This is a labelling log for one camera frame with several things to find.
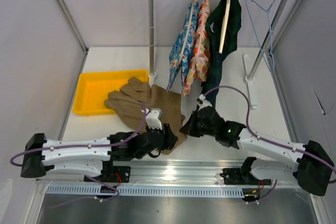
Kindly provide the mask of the tan brown skirt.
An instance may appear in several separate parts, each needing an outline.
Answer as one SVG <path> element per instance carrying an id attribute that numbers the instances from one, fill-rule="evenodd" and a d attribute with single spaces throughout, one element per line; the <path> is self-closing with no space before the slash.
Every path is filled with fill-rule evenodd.
<path id="1" fill-rule="evenodd" d="M 169 155 L 177 149 L 187 137 L 180 132 L 185 116 L 181 112 L 181 95 L 153 84 L 149 85 L 136 77 L 128 80 L 119 91 L 108 93 L 104 105 L 108 109 L 115 110 L 121 121 L 129 128 L 136 130 L 143 118 L 141 105 L 147 109 L 160 109 L 162 123 L 167 123 L 174 135 L 178 137 L 177 142 L 171 150 L 163 151 Z"/>

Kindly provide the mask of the blue wire hanger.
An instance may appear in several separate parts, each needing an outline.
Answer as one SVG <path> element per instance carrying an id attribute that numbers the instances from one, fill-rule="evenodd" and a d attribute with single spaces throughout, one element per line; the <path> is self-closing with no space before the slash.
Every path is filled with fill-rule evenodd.
<path id="1" fill-rule="evenodd" d="M 251 2 L 253 4 L 255 4 L 260 10 L 262 10 L 264 13 L 266 13 L 267 15 L 267 22 L 268 22 L 268 31 L 266 33 L 266 37 L 264 39 L 264 41 L 262 42 L 262 44 L 259 41 L 258 35 L 257 35 L 257 31 L 249 10 L 249 5 L 247 2 Z M 263 59 L 266 63 L 266 66 L 269 70 L 269 72 L 273 72 L 275 70 L 275 59 L 273 56 L 273 33 L 274 33 L 274 29 L 277 25 L 277 22 L 279 20 L 279 17 L 281 16 L 281 13 L 283 11 L 283 8 L 287 2 L 287 0 L 281 0 L 280 4 L 278 6 L 278 9 L 276 11 L 276 14 L 273 18 L 273 20 L 270 19 L 270 11 L 274 5 L 274 3 L 276 2 L 276 0 L 273 0 L 271 2 L 271 4 L 267 7 L 267 8 L 263 8 L 261 5 L 259 5 L 255 0 L 244 0 L 245 6 L 247 8 L 247 13 L 251 22 L 251 25 L 253 27 L 253 31 L 257 40 L 257 44 L 258 44 L 258 48 L 259 48 L 259 53 L 257 55 L 257 58 L 255 60 L 255 63 L 250 71 L 249 76 L 252 77 L 254 76 L 254 74 L 256 73 L 256 70 L 261 62 L 261 59 Z"/>

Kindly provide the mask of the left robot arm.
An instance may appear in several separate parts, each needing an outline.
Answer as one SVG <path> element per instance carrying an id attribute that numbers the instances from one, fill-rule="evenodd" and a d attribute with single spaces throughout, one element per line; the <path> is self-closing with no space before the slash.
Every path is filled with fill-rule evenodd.
<path id="1" fill-rule="evenodd" d="M 170 151 L 178 137 L 168 124 L 161 129 L 146 128 L 144 133 L 118 132 L 108 137 L 67 144 L 34 134 L 25 146 L 20 171 L 22 178 L 40 178 L 47 174 L 80 174 L 101 182 L 113 182 L 113 162 L 128 162 L 153 151 Z"/>

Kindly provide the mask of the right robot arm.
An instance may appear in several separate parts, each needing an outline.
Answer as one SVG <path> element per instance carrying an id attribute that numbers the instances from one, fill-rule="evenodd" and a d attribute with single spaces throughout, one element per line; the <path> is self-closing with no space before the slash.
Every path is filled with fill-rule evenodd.
<path id="1" fill-rule="evenodd" d="M 212 136 L 222 146 L 272 158 L 271 162 L 259 161 L 254 157 L 246 159 L 245 163 L 249 166 L 242 168 L 239 174 L 246 184 L 257 179 L 287 180 L 297 182 L 313 195 L 324 196 L 331 183 L 334 163 L 315 141 L 301 144 L 276 138 L 268 140 L 244 124 L 224 120 L 211 106 L 193 111 L 180 132 L 193 137 Z"/>

